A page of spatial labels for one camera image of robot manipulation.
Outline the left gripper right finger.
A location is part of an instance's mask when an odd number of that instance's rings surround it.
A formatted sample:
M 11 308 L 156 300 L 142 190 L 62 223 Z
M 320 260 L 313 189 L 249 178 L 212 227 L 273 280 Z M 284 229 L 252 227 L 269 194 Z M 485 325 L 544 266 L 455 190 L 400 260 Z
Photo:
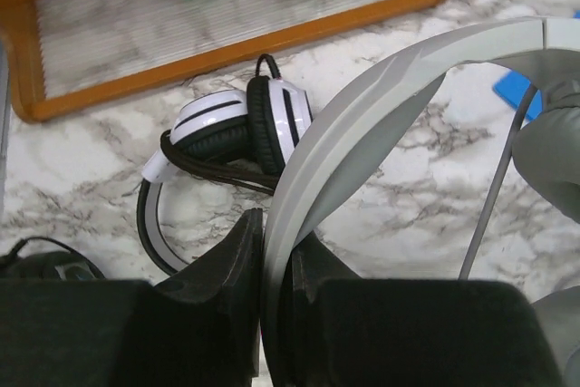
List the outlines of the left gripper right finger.
M 537 317 L 512 285 L 364 279 L 318 241 L 292 253 L 280 314 L 292 386 L 558 386 Z

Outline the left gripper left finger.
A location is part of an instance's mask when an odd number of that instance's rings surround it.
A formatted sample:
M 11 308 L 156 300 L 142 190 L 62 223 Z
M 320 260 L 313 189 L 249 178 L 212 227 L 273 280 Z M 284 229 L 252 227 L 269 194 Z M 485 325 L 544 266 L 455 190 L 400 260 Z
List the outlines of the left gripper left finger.
M 258 372 L 263 213 L 177 274 L 1 278 L 4 386 L 248 386 Z

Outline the black blue headphones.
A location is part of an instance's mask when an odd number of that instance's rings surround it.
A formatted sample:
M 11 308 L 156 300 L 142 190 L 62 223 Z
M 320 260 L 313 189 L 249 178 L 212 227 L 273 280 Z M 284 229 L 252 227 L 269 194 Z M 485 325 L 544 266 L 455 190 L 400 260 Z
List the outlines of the black blue headphones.
M 39 252 L 21 256 L 32 241 L 49 242 L 61 251 Z M 51 237 L 25 237 L 1 255 L 2 279 L 39 279 L 61 281 L 104 280 L 103 272 L 86 256 Z

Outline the black white headphones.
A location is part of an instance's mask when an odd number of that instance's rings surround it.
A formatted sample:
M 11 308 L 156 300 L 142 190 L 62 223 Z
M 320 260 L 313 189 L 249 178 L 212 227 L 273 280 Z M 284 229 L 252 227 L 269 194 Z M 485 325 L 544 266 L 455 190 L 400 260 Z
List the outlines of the black white headphones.
M 271 195 L 299 140 L 313 121 L 307 93 L 283 79 L 263 53 L 267 75 L 255 71 L 244 90 L 213 92 L 183 106 L 141 172 L 136 222 L 140 242 L 168 275 L 188 265 L 168 244 L 159 223 L 161 188 L 179 171 L 199 179 Z

